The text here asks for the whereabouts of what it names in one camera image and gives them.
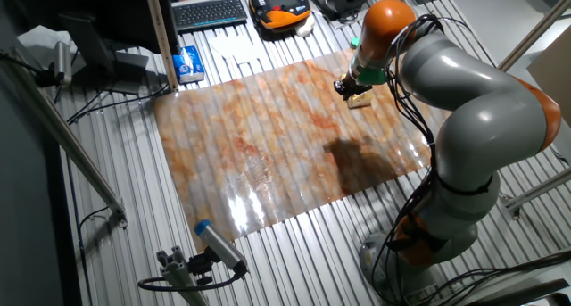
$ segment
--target handheld device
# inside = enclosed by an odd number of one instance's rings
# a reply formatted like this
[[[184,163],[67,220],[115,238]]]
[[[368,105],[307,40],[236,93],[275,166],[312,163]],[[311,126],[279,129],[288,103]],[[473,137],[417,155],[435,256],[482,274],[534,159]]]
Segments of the handheld device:
[[[273,31],[293,29],[310,16],[309,0],[250,0],[259,26]]]

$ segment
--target black keyboard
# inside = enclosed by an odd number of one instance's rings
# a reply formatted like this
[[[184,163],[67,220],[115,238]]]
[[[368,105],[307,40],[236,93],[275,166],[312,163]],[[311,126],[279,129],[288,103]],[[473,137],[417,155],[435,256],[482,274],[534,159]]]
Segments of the black keyboard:
[[[221,27],[243,23],[248,19],[240,0],[188,4],[174,7],[173,10],[178,31]]]

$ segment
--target small blue and white box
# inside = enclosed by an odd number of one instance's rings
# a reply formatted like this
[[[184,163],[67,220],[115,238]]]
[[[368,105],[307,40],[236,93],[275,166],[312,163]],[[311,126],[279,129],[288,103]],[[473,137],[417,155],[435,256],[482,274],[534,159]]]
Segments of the small blue and white box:
[[[173,55],[178,83],[190,83],[204,79],[204,67],[196,46],[186,46],[180,49],[180,55]]]

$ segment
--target gray floor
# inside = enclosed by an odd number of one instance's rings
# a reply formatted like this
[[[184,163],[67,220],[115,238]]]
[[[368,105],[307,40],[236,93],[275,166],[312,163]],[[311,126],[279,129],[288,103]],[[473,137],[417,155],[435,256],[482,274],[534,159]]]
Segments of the gray floor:
[[[454,0],[495,62],[501,62],[542,19],[553,0]],[[526,68],[569,25],[557,21],[509,73],[534,83]]]
[[[452,0],[428,4],[437,14],[461,18]],[[484,51],[461,28],[446,24],[446,33],[469,54],[487,62]],[[207,87],[264,70],[286,66],[349,47],[360,33],[360,24],[333,30],[321,17],[306,38],[287,37],[277,42],[260,41],[251,21],[225,29],[186,34],[184,45],[196,45],[203,58],[206,79],[186,89]],[[246,35],[265,54],[256,62],[237,65],[224,60],[208,46],[219,35]],[[141,49],[130,53],[151,56],[148,70],[163,73],[161,58]],[[150,75],[148,95],[164,82]],[[58,104],[64,118],[94,97],[90,93],[64,94]],[[108,104],[132,98],[103,92],[96,103]],[[109,225],[108,211],[89,220],[82,229],[87,245],[87,275],[96,305],[183,304],[177,294],[154,294],[137,288],[137,280],[158,276],[154,254],[179,244],[186,255],[196,253],[189,237],[175,187],[170,176],[153,111],[148,103],[129,103],[94,112],[72,127],[127,209],[129,226]],[[564,166],[549,151],[501,170],[501,190],[521,194],[562,171]],[[81,219],[103,207],[93,188],[72,166],[66,177],[79,200]],[[357,251],[371,232],[388,229],[404,199],[418,185],[424,171],[411,173],[342,200],[280,222],[235,240],[244,252],[251,273],[245,281],[207,293],[213,305],[377,305],[379,300],[362,277]],[[514,221],[502,213],[499,204],[478,223],[479,239],[464,254],[433,267],[442,278],[455,277],[468,269],[503,267],[529,261],[571,245],[571,207],[567,186],[527,204],[522,219]],[[80,284],[87,303],[86,281]],[[213,271],[215,282],[228,279],[224,267]]]

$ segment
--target orange stained sheet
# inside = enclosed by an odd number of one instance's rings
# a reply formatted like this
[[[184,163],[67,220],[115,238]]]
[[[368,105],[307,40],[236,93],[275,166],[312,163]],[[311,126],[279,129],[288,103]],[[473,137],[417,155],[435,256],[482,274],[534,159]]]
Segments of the orange stained sheet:
[[[190,228],[210,219],[233,240],[428,165],[426,141],[386,86],[353,110],[333,89],[351,57],[328,54],[154,102]],[[443,112],[416,104],[440,127]]]

